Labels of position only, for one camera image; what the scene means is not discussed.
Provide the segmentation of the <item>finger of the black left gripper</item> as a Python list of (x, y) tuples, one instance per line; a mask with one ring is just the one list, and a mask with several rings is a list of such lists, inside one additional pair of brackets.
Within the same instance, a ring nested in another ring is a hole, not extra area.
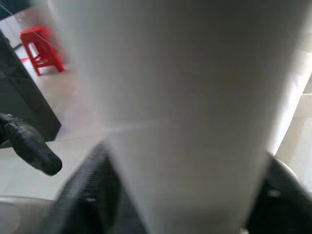
[(0, 146), (11, 146), (22, 160), (48, 176), (62, 169), (61, 159), (47, 146), (39, 131), (11, 114), (0, 115)]

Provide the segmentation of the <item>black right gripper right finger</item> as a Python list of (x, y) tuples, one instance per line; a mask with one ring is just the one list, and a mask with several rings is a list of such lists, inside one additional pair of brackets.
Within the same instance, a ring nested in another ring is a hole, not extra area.
[(312, 194), (280, 159), (265, 151), (249, 182), (244, 234), (310, 234)]

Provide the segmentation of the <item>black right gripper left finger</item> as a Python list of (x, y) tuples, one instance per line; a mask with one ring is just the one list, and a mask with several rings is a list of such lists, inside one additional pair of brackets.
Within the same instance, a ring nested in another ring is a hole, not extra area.
[(63, 187), (37, 234), (144, 234), (144, 227), (100, 142)]

